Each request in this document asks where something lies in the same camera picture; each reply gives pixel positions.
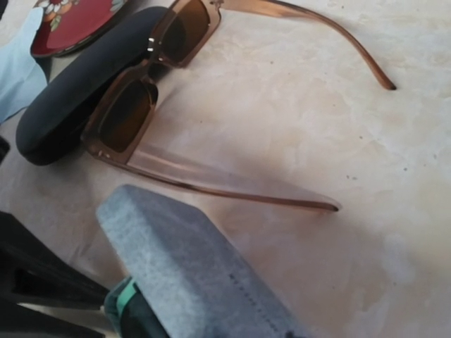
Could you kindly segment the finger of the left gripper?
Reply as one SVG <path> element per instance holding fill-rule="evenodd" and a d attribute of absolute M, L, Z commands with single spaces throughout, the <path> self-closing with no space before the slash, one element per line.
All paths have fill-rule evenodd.
<path fill-rule="evenodd" d="M 1 337 L 100 338 L 105 335 L 16 304 L 8 304 L 1 309 Z"/>
<path fill-rule="evenodd" d="M 99 310 L 108 292 L 62 261 L 13 215 L 1 213 L 2 299 Z"/>

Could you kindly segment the black hard glasses case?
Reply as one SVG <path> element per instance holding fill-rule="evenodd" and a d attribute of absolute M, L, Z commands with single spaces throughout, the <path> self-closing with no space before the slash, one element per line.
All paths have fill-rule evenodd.
<path fill-rule="evenodd" d="M 123 70 L 144 58 L 151 30 L 166 12 L 153 6 L 128 16 L 49 83 L 16 129 L 16 147 L 25 160 L 49 165 L 78 146 L 100 98 Z"/>

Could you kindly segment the grey green glasses case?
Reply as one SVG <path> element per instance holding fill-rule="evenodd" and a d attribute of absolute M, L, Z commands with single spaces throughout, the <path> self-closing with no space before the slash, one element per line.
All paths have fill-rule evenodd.
<path fill-rule="evenodd" d="M 97 219 L 128 277 L 105 309 L 121 337 L 310 337 L 198 208 L 124 185 Z"/>

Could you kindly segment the brown frame sunglasses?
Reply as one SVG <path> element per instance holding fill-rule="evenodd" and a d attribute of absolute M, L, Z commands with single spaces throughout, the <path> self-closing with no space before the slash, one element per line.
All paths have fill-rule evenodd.
<path fill-rule="evenodd" d="M 309 18 L 339 32 L 359 52 L 386 90 L 397 87 L 371 54 L 344 27 L 308 8 L 284 1 L 174 1 L 149 33 L 147 52 L 138 65 L 126 68 L 101 98 L 82 132 L 81 140 L 93 157 L 151 180 L 200 194 L 279 206 L 338 211 L 338 205 L 313 192 L 298 196 L 230 190 L 230 176 L 149 145 L 144 134 L 159 97 L 152 77 L 154 65 L 185 67 L 221 23 L 221 9 L 274 18 Z"/>

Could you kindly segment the red floral round case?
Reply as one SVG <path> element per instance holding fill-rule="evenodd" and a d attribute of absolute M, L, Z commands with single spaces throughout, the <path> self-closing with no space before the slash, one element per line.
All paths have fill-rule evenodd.
<path fill-rule="evenodd" d="M 46 58 L 69 54 L 104 34 L 126 0 L 43 0 L 43 10 L 31 54 Z"/>

